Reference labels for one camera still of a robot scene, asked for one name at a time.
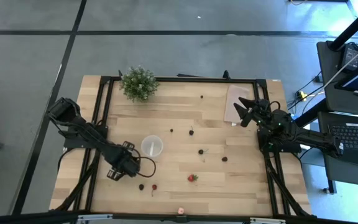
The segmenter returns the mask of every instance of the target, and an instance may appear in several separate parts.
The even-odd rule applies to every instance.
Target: potted plant
[[[121,77],[120,90],[124,89],[127,99],[132,102],[146,102],[154,95],[159,85],[150,70],[145,70],[141,66],[131,67],[129,72]]]

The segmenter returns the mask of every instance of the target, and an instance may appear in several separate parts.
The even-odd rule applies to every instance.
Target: gray floor
[[[0,0],[0,29],[70,30],[80,5],[71,1]],[[346,4],[286,1],[89,0],[83,30],[338,31],[352,22]],[[9,213],[40,117],[58,72],[67,36],[0,36],[0,215]],[[316,37],[207,35],[77,36],[59,96],[76,98],[83,75],[116,75],[142,65],[158,76],[177,73],[283,80],[287,99],[319,72]],[[310,92],[318,85],[312,84]],[[48,130],[24,212],[44,212],[56,178],[63,139]],[[326,187],[323,167],[305,166],[315,215],[358,221],[358,186]],[[133,221],[116,221],[132,223]]]

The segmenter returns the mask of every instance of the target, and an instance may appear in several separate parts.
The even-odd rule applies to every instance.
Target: white cup
[[[141,149],[146,156],[156,157],[162,152],[162,140],[158,136],[147,136],[142,141]]]

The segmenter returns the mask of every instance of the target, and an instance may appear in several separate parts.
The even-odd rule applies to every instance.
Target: wooden table
[[[100,76],[84,76],[78,95],[81,115],[88,121],[93,114],[99,80]],[[192,215],[271,216],[267,175],[259,152],[255,123],[242,128],[223,121],[229,85],[161,82],[148,103],[133,103],[123,95],[119,82],[114,82],[107,123],[108,139],[116,144],[132,142],[140,150],[143,138],[154,134],[162,139],[163,152],[155,158],[157,171],[149,179],[139,175],[134,178],[125,176],[115,182],[106,177],[110,165],[101,159],[91,211],[176,214],[178,208],[183,207],[186,214]],[[251,84],[235,85],[249,88],[248,98],[254,99]],[[270,101],[279,101],[286,110],[281,81],[267,80],[267,89]],[[195,132],[193,136],[188,134],[191,128]],[[201,156],[199,149],[208,151]],[[84,149],[78,149],[63,158],[50,208],[59,206],[77,184],[83,155]],[[291,154],[280,155],[286,186],[310,213],[299,161]],[[221,161],[224,156],[228,158],[227,162]],[[141,173],[150,174],[152,169],[150,161],[142,161]],[[190,174],[199,176],[197,182],[187,181]],[[139,184],[145,185],[143,191],[139,190]],[[153,184],[157,184],[158,189],[152,197]],[[277,186],[275,192],[282,213]],[[86,193],[87,186],[80,208],[84,208]]]

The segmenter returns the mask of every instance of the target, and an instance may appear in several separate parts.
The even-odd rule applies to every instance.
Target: red strawberry
[[[187,177],[187,180],[190,182],[196,181],[198,179],[197,175],[191,174],[189,177]]]

